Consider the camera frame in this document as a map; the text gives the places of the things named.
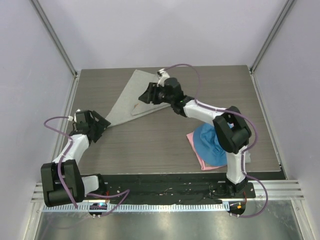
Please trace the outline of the grey cloth napkin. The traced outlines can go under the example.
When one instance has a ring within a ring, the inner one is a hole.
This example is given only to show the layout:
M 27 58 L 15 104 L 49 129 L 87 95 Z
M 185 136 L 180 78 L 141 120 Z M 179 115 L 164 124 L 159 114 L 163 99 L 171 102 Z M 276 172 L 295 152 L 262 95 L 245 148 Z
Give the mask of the grey cloth napkin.
M 133 72 L 119 98 L 105 118 L 110 122 L 111 127 L 127 123 L 170 106 L 168 103 L 154 105 L 138 100 L 138 97 L 146 91 L 150 82 L 158 82 L 154 74 L 137 69 Z

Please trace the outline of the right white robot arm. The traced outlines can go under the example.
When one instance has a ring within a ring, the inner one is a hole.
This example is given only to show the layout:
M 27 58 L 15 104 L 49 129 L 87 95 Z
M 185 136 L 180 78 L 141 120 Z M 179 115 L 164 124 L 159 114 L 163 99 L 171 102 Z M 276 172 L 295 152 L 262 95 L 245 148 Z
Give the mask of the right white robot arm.
M 237 107 L 217 108 L 201 103 L 185 95 L 174 77 L 166 79 L 164 85 L 150 82 L 138 100 L 145 104 L 169 104 L 176 114 L 213 126 L 218 143 L 226 153 L 225 192 L 233 198 L 243 193 L 248 183 L 245 170 L 246 147 L 252 133 Z

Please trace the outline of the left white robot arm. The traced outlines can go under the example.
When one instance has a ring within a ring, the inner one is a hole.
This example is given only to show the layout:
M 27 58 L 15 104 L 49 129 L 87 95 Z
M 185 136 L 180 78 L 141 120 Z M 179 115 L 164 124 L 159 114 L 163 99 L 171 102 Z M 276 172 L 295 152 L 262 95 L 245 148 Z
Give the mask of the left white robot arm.
M 96 143 L 111 123 L 91 110 L 77 110 L 73 116 L 63 116 L 72 123 L 72 131 L 66 134 L 48 125 L 51 117 L 44 126 L 67 138 L 62 152 L 50 163 L 41 166 L 41 182 L 44 203 L 47 207 L 55 207 L 82 202 L 87 194 L 100 200 L 107 192 L 101 174 L 82 176 L 78 164 L 84 152 L 91 143 Z

